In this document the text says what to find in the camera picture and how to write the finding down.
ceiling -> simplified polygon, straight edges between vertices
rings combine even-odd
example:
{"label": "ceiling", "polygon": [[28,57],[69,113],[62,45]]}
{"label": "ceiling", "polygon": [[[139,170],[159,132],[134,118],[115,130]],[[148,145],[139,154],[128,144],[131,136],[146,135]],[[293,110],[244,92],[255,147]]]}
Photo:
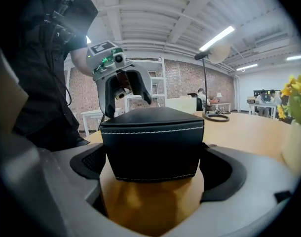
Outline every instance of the ceiling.
{"label": "ceiling", "polygon": [[88,37],[114,40],[128,52],[192,58],[206,42],[233,26],[224,38],[231,51],[218,67],[226,73],[286,66],[301,54],[301,38],[277,0],[93,0],[99,14]]}

